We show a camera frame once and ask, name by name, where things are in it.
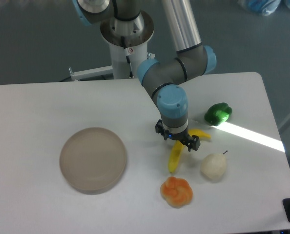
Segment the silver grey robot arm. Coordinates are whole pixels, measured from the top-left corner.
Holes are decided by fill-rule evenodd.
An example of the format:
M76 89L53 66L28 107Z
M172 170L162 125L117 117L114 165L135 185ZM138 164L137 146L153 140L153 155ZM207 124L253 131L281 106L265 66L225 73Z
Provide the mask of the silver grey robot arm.
M177 54L168 64L159 63L147 50L154 23L139 0L75 0L73 4L84 25L100 23L113 77L138 79L156 105L161 115L156 133L197 150L200 138L188 131L188 99L180 85L212 71L216 55L202 44L190 2L162 2Z

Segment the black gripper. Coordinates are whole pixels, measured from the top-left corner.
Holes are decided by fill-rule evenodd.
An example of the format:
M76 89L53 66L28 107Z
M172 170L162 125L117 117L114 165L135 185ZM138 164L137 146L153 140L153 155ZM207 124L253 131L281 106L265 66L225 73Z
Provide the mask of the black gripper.
M160 134L164 140L172 139L180 141L187 150L191 152L192 150L197 151L200 147L200 138L197 135L188 134L188 123L184 123L180 127L172 128L165 125L162 120L158 120L155 125L155 132Z

